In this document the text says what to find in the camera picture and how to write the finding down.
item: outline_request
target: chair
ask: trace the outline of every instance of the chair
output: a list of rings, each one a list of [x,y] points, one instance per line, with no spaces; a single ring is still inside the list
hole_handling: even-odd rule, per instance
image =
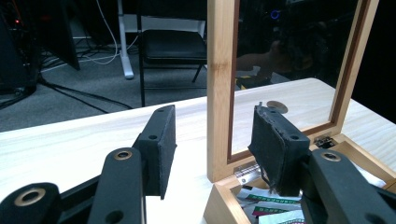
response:
[[[145,90],[206,88],[192,84],[187,87],[145,85],[145,69],[191,69],[186,65],[196,65],[193,67],[196,69],[192,79],[194,83],[206,64],[206,43],[205,33],[201,36],[198,31],[146,29],[142,18],[203,21],[206,27],[206,6],[206,0],[139,0],[136,16],[142,106],[146,105]]]

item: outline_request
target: metal hinge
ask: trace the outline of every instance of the metal hinge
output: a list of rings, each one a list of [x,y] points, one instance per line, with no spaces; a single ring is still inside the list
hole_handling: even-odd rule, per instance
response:
[[[234,168],[233,173],[241,185],[246,185],[248,182],[261,178],[262,176],[260,166],[255,161],[251,161],[245,165]]]
[[[329,135],[322,135],[315,138],[314,144],[320,148],[331,148],[337,145]]]

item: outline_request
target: open wooden box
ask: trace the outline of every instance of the open wooden box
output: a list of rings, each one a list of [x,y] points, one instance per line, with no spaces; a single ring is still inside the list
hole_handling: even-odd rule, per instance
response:
[[[307,114],[309,119],[315,116],[315,114],[310,114],[310,110],[315,110],[315,108],[308,107],[303,111],[295,112],[295,115],[290,115],[290,121],[308,136],[312,144],[311,149],[316,148],[316,141],[322,137],[330,137],[335,143],[335,147],[332,147],[332,149],[339,150],[372,175],[386,181],[388,184],[384,188],[394,192],[396,191],[394,187],[395,172],[341,134],[377,4],[378,0],[357,0],[339,78],[335,89],[332,88],[332,99],[325,104],[329,107],[325,110],[328,111],[328,114],[325,113],[325,119],[320,119],[314,125],[311,122],[302,122],[302,114]],[[235,115],[233,110],[234,102],[240,103],[244,99],[244,93],[240,92],[235,94],[237,96],[234,98],[238,8],[239,0],[208,1],[207,176],[214,185],[204,213],[207,223],[249,223],[234,196],[242,187],[235,171],[255,161],[246,149],[248,144],[243,145],[245,148],[238,148],[237,151],[233,148],[233,138],[237,136],[235,131],[244,132],[244,128],[238,125],[244,122],[252,122],[252,120],[240,120],[241,115]],[[305,88],[308,94],[315,94],[309,88],[309,81],[307,81],[307,85]],[[288,96],[287,93],[284,93],[285,89],[282,88],[287,87],[284,84],[264,87],[262,88],[262,95],[275,97],[276,89],[283,90],[283,93],[279,95],[286,95],[279,99],[281,101],[290,100],[291,103],[285,105],[289,108],[291,114],[293,114],[293,110],[300,110],[301,107],[298,105],[304,104],[306,101],[293,98],[293,94],[298,92],[298,89],[293,91],[295,86],[290,84],[290,91],[287,91],[290,96]],[[256,105],[259,101],[271,100],[257,95],[253,96],[257,97]],[[248,107],[247,112],[253,114],[253,106],[240,105]],[[243,137],[250,140],[248,135],[249,133],[243,135]],[[263,186],[263,183],[260,179],[256,179],[251,185]]]

